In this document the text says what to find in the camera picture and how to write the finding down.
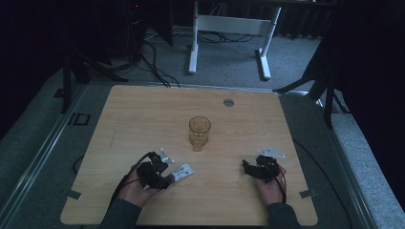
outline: wooden table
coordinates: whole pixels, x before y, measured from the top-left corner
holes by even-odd
[[[224,105],[232,99],[234,106]],[[208,142],[193,152],[188,122],[211,121]],[[216,89],[115,86],[107,99],[61,220],[99,224],[121,178],[143,155],[165,152],[176,160],[171,173],[187,162],[195,174],[159,192],[143,208],[144,225],[266,225],[265,206],[242,159],[255,164],[258,149],[271,146],[287,155],[288,204],[303,225],[317,216],[277,94]]]

